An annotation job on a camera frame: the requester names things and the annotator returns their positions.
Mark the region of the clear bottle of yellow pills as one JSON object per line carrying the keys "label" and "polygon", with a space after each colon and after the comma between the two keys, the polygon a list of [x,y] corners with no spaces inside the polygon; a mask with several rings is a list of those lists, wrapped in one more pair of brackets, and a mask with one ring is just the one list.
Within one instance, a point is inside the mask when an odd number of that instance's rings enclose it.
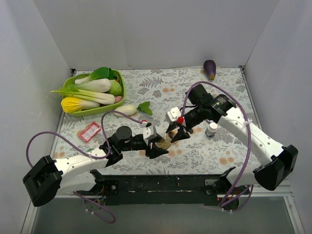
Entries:
{"label": "clear bottle of yellow pills", "polygon": [[165,136],[156,143],[157,147],[164,149],[164,150],[168,150],[172,143],[172,139],[175,137],[175,135],[177,134],[177,131],[169,131],[165,134]]}

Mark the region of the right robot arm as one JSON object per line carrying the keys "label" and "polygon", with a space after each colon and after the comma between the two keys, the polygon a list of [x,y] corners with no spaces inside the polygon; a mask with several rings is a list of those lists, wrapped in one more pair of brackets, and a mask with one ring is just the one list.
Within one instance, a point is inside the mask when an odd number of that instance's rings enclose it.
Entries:
{"label": "right robot arm", "polygon": [[231,194],[239,186],[252,184],[273,191],[294,170],[298,150],[266,135],[248,121],[238,104],[226,95],[213,97],[203,85],[198,84],[190,90],[188,100],[195,106],[192,110],[182,114],[175,107],[166,113],[167,130],[177,129],[173,142],[190,138],[193,127],[210,120],[240,140],[259,162],[257,166],[227,170],[220,177],[223,192]]}

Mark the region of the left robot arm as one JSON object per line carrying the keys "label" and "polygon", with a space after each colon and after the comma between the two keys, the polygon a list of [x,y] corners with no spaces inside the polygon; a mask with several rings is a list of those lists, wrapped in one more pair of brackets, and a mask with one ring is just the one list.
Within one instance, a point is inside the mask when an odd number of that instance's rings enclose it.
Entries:
{"label": "left robot arm", "polygon": [[84,172],[114,165],[123,158],[122,153],[125,151],[144,150],[150,159],[165,155],[168,150],[157,146],[162,139],[154,126],[144,127],[142,133],[136,136],[132,135],[130,127],[121,126],[106,142],[87,155],[61,159],[42,157],[22,181],[35,207],[47,204],[62,193],[90,191],[91,194],[98,195],[104,188],[101,180],[92,178],[87,185],[80,181],[70,183],[69,180]]}

